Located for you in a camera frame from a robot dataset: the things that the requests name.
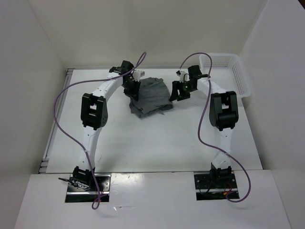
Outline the grey shorts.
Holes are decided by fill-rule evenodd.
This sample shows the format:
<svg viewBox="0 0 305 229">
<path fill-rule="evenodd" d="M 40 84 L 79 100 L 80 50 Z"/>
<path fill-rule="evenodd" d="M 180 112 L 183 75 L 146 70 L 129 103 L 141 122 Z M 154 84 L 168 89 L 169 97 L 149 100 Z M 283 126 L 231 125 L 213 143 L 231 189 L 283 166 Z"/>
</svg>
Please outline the grey shorts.
<svg viewBox="0 0 305 229">
<path fill-rule="evenodd" d="M 130 99 L 129 108 L 140 119 L 173 109 L 164 80 L 152 77 L 141 80 L 138 101 Z"/>
</svg>

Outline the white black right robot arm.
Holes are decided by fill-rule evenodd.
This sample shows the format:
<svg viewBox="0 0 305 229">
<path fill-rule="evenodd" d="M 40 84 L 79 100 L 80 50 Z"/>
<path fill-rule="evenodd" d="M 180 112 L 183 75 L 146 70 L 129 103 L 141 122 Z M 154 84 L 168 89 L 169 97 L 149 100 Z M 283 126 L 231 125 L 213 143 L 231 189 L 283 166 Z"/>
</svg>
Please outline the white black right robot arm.
<svg viewBox="0 0 305 229">
<path fill-rule="evenodd" d="M 170 101 L 181 101 L 190 98 L 191 92 L 201 91 L 208 98 L 203 109 L 209 112 L 209 122 L 216 134 L 216 145 L 205 143 L 206 146 L 217 150 L 211 162 L 209 182 L 213 187 L 221 187 L 231 178 L 232 167 L 229 153 L 231 138 L 239 119 L 237 94 L 227 91 L 213 82 L 208 74 L 203 74 L 199 65 L 188 68 L 188 72 L 178 70 L 178 81 L 172 82 Z"/>
</svg>

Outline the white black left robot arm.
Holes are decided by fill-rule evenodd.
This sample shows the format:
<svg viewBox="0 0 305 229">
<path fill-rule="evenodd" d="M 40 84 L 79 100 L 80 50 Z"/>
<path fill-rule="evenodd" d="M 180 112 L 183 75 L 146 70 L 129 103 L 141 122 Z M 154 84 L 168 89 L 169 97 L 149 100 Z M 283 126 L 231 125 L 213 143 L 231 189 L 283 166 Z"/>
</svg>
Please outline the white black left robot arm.
<svg viewBox="0 0 305 229">
<path fill-rule="evenodd" d="M 83 190 L 96 188 L 93 173 L 95 170 L 95 152 L 102 128 L 108 121 L 107 103 L 113 93 L 123 87 L 124 94 L 138 100 L 140 79 L 145 76 L 144 71 L 133 70 L 133 64 L 123 61 L 121 66 L 109 70 L 106 81 L 92 93 L 85 93 L 81 99 L 81 121 L 83 125 L 82 148 L 85 156 L 81 156 L 73 170 L 73 181 Z"/>
</svg>

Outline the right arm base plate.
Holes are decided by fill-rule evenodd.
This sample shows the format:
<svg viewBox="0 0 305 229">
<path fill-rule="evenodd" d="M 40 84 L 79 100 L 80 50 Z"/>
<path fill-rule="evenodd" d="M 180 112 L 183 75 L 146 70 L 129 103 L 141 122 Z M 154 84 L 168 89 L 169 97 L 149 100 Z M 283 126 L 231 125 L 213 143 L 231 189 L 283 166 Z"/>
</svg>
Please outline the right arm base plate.
<svg viewBox="0 0 305 229">
<path fill-rule="evenodd" d="M 234 173 L 227 181 L 212 182 L 208 172 L 194 173 L 194 185 L 196 191 L 196 200 L 222 200 L 229 199 L 238 200 L 239 193 Z"/>
</svg>

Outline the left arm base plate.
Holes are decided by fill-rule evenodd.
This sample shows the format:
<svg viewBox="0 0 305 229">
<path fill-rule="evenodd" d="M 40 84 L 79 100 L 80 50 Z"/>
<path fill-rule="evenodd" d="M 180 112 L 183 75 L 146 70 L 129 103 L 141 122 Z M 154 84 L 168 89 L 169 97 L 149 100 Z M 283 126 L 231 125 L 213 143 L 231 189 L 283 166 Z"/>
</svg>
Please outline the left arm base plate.
<svg viewBox="0 0 305 229">
<path fill-rule="evenodd" d="M 96 174 L 96 179 L 101 191 L 100 202 L 109 202 L 111 174 Z M 68 182 L 65 203 L 93 202 L 98 197 L 98 190 L 94 182 L 92 187 L 83 185 L 74 181 L 72 175 L 65 181 Z"/>
</svg>

